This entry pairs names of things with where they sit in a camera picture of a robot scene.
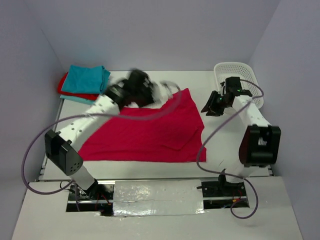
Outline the magenta pink t shirt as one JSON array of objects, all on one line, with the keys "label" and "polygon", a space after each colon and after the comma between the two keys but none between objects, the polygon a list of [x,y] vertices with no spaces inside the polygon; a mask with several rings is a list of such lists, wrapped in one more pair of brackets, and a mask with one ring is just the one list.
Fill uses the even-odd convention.
[{"label": "magenta pink t shirt", "polygon": [[177,108],[157,119],[136,121],[112,118],[79,150],[84,161],[195,162],[205,126],[188,88],[175,93],[161,108],[126,107],[122,115],[142,117],[167,109],[181,97]]}]

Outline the red t shirt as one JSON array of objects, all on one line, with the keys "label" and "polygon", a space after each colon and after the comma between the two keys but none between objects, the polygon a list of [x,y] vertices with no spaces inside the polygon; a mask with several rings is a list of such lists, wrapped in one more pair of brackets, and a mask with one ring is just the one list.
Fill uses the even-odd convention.
[{"label": "red t shirt", "polygon": [[61,95],[68,96],[68,97],[77,97],[81,99],[91,100],[95,101],[98,98],[98,94],[87,94],[87,93],[70,93],[62,90],[62,87],[65,83],[65,80],[67,78],[68,72],[64,74],[64,76],[61,78],[61,80],[58,83],[57,92]]}]

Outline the teal blue t shirt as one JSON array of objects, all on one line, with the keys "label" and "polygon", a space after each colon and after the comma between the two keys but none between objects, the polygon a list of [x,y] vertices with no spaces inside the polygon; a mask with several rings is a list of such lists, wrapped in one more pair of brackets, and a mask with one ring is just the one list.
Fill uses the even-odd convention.
[{"label": "teal blue t shirt", "polygon": [[103,65],[82,67],[71,65],[61,90],[71,94],[100,94],[109,82],[111,73]]}]

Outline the mint green t shirt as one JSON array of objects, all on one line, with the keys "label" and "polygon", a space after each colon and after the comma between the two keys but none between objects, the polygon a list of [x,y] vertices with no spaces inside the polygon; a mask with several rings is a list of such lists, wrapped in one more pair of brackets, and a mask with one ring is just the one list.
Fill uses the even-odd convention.
[{"label": "mint green t shirt", "polygon": [[76,103],[81,103],[81,104],[86,104],[86,105],[92,105],[95,101],[94,100],[89,100],[77,96],[70,96],[70,95],[60,95],[61,99],[68,100],[68,101],[73,101]]}]

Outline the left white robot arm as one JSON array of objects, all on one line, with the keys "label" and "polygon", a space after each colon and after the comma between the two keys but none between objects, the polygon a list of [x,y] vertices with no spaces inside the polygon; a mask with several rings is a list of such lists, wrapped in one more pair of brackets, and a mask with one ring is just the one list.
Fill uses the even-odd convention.
[{"label": "left white robot arm", "polygon": [[49,130],[44,135],[45,153],[51,162],[66,176],[70,177],[86,199],[93,199],[106,191],[84,166],[79,150],[111,117],[130,105],[145,107],[157,101],[159,86],[150,81],[148,74],[133,69],[128,78],[112,84],[99,95],[96,101],[78,118],[60,131]]}]

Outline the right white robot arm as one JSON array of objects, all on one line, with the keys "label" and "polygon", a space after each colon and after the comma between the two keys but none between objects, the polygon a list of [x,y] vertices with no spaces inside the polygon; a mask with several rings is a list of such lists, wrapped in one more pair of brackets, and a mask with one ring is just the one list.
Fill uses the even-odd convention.
[{"label": "right white robot arm", "polygon": [[205,140],[208,142],[219,130],[234,118],[239,117],[245,128],[242,141],[238,148],[238,160],[232,166],[219,173],[217,190],[221,195],[228,196],[235,186],[242,183],[254,171],[276,163],[278,158],[281,129],[272,126],[261,114],[247,90],[237,90],[221,95],[213,91],[201,110],[207,116],[220,117],[226,108],[234,113],[221,123]]}]

